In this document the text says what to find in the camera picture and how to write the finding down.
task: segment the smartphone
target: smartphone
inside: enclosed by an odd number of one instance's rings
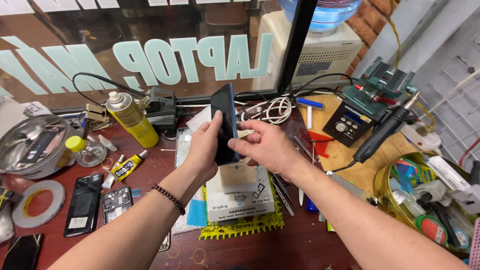
[[[103,225],[116,219],[132,207],[132,194],[130,188],[124,186],[102,195]]]
[[[75,181],[67,223],[63,231],[64,237],[91,233],[95,230],[102,182],[101,173],[80,177]]]
[[[35,270],[42,240],[42,233],[12,238],[2,270]]]
[[[218,131],[218,148],[216,150],[215,162],[218,166],[236,163],[240,160],[240,156],[237,152],[228,148],[227,145],[228,140],[231,138],[238,138],[232,83],[224,85],[212,94],[210,106],[212,108],[212,118],[217,110],[220,110],[223,114],[222,127]]]

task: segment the glue tube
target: glue tube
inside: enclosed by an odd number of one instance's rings
[[[125,155],[121,155],[119,160],[113,165],[114,168],[120,166],[120,164],[123,162],[123,159],[125,158]],[[115,176],[108,171],[108,176],[105,179],[105,181],[102,184],[102,187],[111,189],[113,181],[116,180]]]
[[[147,150],[143,151],[140,155],[133,155],[133,157],[127,159],[119,166],[113,168],[111,172],[115,176],[117,181],[122,181],[123,179],[127,178],[127,176],[129,176],[130,173],[132,173],[132,171],[138,167],[140,162],[142,162],[146,154]]]

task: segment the metal bowl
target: metal bowl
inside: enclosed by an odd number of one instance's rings
[[[52,140],[48,154],[36,163],[21,163],[22,158],[46,129],[58,130]],[[0,172],[22,175],[27,179],[48,176],[66,165],[72,165],[72,152],[65,147],[65,141],[78,135],[64,119],[53,114],[28,118],[0,139]]]

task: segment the tape roll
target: tape roll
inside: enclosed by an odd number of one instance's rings
[[[41,213],[40,215],[36,217],[29,216],[27,213],[28,204],[35,195],[45,190],[49,190],[52,192],[52,204],[45,212]],[[23,196],[24,197],[22,201],[17,204],[17,206],[13,210],[13,222],[15,223],[15,225],[22,228],[35,228],[47,223],[60,211],[60,208],[63,206],[63,202],[65,201],[65,188],[57,181],[44,180],[34,184],[33,186],[25,190]]]

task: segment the blue smartphone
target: blue smartphone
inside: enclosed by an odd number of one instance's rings
[[[228,140],[238,138],[237,120],[235,117],[235,106],[233,103],[232,83],[224,85],[210,98],[212,118],[217,110],[223,114],[222,127],[218,131],[218,148],[215,162],[218,166],[239,162],[240,156],[237,152],[228,148]]]

